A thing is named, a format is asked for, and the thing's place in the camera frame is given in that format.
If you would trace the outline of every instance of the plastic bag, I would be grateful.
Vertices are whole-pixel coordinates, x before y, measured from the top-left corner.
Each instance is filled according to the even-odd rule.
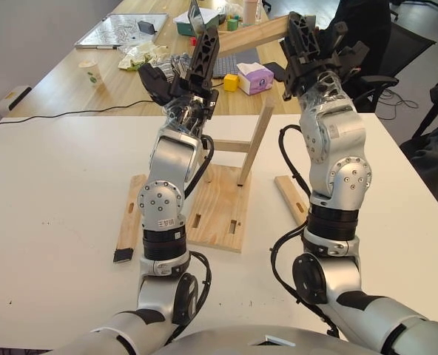
[[[118,64],[118,67],[124,70],[138,70],[145,63],[154,64],[169,56],[167,46],[156,46],[151,41],[143,42],[136,46],[121,46],[118,50],[125,54]]]
[[[233,4],[228,1],[220,9],[220,13],[225,13],[227,16],[234,18],[235,16],[243,17],[243,7],[239,4]]]

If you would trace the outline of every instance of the robotic arm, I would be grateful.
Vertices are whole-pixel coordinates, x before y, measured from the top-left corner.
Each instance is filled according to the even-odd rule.
[[[283,98],[300,99],[300,126],[311,158],[312,193],[302,235],[305,252],[296,258],[292,271],[297,298],[319,308],[350,342],[370,350],[360,348],[352,353],[355,345],[332,337],[264,326],[193,334],[163,348],[192,321],[204,301],[202,295],[198,297],[198,281],[187,272],[191,255],[197,253],[186,247],[181,209],[207,166],[208,161],[195,174],[207,142],[213,152],[212,139],[202,134],[218,97],[211,77],[219,41],[217,30],[210,28],[201,36],[189,70],[179,68],[180,75],[172,83],[149,64],[140,69],[144,86],[152,99],[164,106],[167,120],[152,152],[148,181],[138,196],[144,215],[138,307],[116,314],[52,354],[219,354],[221,349],[250,354],[250,347],[259,345],[298,345],[297,354],[314,353],[315,349],[321,353],[325,348],[333,354],[438,354],[438,322],[361,289],[355,231],[372,172],[364,154],[362,119],[341,81],[352,76],[368,49],[358,43],[338,55],[334,48],[345,34],[345,24],[337,24],[334,46],[321,50],[305,19],[290,13],[287,36],[281,43],[288,59]],[[282,334],[283,339],[270,333]],[[264,341],[257,341],[264,334],[268,334]]]
[[[186,247],[186,218],[181,209],[214,152],[212,139],[203,135],[203,126],[212,117],[218,97],[211,83],[218,50],[217,29],[210,28],[201,36],[183,77],[177,73],[169,83],[158,68],[150,64],[140,68],[150,96],[164,106],[166,123],[158,132],[149,177],[138,195],[144,216],[138,306],[116,314],[53,354],[151,354],[179,335],[201,309],[205,297],[198,296],[198,281],[186,272],[192,252]],[[195,175],[208,145],[209,156]],[[202,254],[193,255],[199,255],[209,267]],[[209,284],[206,273],[203,292],[209,290]]]
[[[345,34],[345,24],[337,24],[334,48]],[[355,230],[372,172],[364,155],[363,121],[340,80],[352,74],[367,49],[357,43],[339,55],[334,48],[320,51],[297,13],[290,13],[281,45],[288,59],[283,97],[300,99],[300,126],[311,158],[305,253],[293,264],[297,294],[354,344],[381,354],[438,354],[438,322],[361,289]]]

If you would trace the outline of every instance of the gray wall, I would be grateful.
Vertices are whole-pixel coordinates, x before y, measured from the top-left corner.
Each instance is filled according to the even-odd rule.
[[[34,87],[121,0],[0,0],[0,100]]]

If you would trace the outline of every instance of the yellow cube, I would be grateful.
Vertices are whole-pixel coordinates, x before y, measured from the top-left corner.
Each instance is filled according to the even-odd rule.
[[[239,87],[239,77],[234,74],[227,74],[224,77],[224,90],[235,91]]]

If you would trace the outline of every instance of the paper cup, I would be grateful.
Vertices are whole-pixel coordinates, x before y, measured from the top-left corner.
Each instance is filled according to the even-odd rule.
[[[82,61],[79,67],[84,71],[84,77],[94,87],[103,84],[101,72],[96,61]]]

